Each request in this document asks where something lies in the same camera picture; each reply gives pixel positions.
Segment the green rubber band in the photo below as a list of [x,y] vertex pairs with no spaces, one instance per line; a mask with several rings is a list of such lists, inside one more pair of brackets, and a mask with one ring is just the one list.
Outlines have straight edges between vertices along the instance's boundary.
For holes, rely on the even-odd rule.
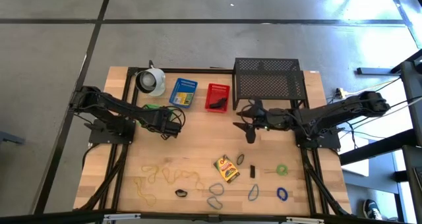
[[279,175],[287,175],[287,166],[280,164],[277,166],[277,174]]

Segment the concrete floor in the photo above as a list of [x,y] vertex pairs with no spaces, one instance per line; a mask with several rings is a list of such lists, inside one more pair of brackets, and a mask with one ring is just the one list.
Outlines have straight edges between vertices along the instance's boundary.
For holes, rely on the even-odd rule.
[[[0,18],[96,18],[101,4],[0,0]],[[105,17],[401,19],[392,0],[110,0]],[[30,212],[92,30],[0,24],[0,130],[26,139],[0,146],[0,216]],[[149,59],[158,67],[231,68],[236,57],[296,58],[303,70],[321,72],[328,97],[337,87],[352,92],[390,80],[354,72],[391,67],[416,50],[398,25],[103,25],[85,84],[103,88],[110,66],[146,66]],[[46,211],[71,210],[88,136],[74,119]]]

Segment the blue rubber band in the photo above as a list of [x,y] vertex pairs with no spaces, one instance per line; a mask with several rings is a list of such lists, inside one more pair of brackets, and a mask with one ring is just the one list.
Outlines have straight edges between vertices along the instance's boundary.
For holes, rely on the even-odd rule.
[[[284,194],[286,195],[286,197],[282,197],[281,195],[280,195],[280,191],[283,191],[284,192]],[[278,188],[277,189],[277,197],[281,200],[281,201],[286,201],[287,200],[287,198],[288,198],[288,194],[287,194],[287,191],[284,189],[284,188]]]
[[[212,187],[217,186],[217,185],[220,185],[222,187],[222,193],[221,194],[216,194],[215,192],[213,192],[211,190]],[[215,184],[211,185],[210,188],[208,188],[208,191],[210,191],[210,193],[215,195],[215,196],[220,196],[220,195],[224,194],[224,186],[221,183],[215,183]]]
[[[210,200],[211,199],[215,199],[216,200],[216,202],[217,202],[217,204],[219,204],[219,205],[221,205],[220,206],[220,208],[218,208],[218,207],[216,207],[216,206],[214,206],[211,202],[210,202]],[[214,209],[216,209],[216,210],[220,210],[220,209],[222,209],[223,208],[223,204],[222,203],[220,203],[218,200],[217,200],[217,198],[216,197],[209,197],[209,198],[207,198],[206,199],[206,202],[208,203],[208,205],[209,206],[211,206],[212,208],[214,208]]]
[[[253,189],[256,187],[256,197],[255,198],[251,198],[251,194],[252,194],[252,192],[253,192]],[[253,187],[252,187],[252,189],[251,189],[251,191],[249,191],[249,194],[248,194],[248,200],[249,201],[255,201],[257,198],[258,198],[258,195],[259,195],[259,188],[258,188],[258,185],[257,184],[254,184],[253,185]]]

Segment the wooden tabletop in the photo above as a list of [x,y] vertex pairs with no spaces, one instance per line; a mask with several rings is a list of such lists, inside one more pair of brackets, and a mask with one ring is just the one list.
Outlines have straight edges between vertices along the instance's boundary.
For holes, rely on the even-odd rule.
[[[125,85],[127,67],[111,67],[104,91],[116,98],[121,98]],[[311,107],[325,105],[326,100],[320,74],[305,71],[305,84]],[[133,143],[129,146],[118,210],[136,212],[165,213],[224,213],[257,215],[309,215],[307,190],[303,173],[300,150],[296,147],[292,131],[258,130],[254,144],[248,144],[245,133],[232,125],[240,118],[232,107],[231,96],[227,113],[210,113],[204,109],[209,83],[231,86],[229,74],[166,74],[166,92],[158,98],[139,93],[138,106],[146,103],[169,105],[169,97],[178,78],[198,82],[193,104],[183,109],[186,124],[177,138],[162,140],[158,133],[136,128]],[[135,83],[131,82],[128,101]],[[246,105],[240,101],[238,110]],[[264,101],[265,108],[289,108],[289,101]],[[102,144],[93,149],[86,157],[85,167],[80,178],[76,194],[75,208],[81,207],[93,195],[104,179],[110,145]],[[226,154],[232,161],[239,154],[245,154],[245,160],[237,165],[240,171],[232,183],[226,183],[213,163]],[[347,197],[340,160],[331,150],[319,150],[324,183],[333,197],[346,210],[351,211]],[[288,175],[282,177],[274,171],[279,164],[287,165]],[[256,167],[255,179],[250,178],[250,165]],[[223,208],[215,210],[206,200],[211,197],[208,187],[221,183],[224,194],[217,196]],[[248,193],[257,184],[259,196],[255,201],[248,201]],[[276,196],[277,188],[283,187],[288,192],[287,201]],[[177,189],[188,192],[187,197],[175,195]],[[107,205],[111,206],[114,184],[109,190]],[[313,187],[316,208],[321,212],[318,189]]]

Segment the mesh platform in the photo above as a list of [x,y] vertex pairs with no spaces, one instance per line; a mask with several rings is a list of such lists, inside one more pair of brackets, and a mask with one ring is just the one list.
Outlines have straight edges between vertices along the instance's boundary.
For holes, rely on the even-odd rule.
[[236,58],[236,100],[306,99],[303,73],[297,59]]

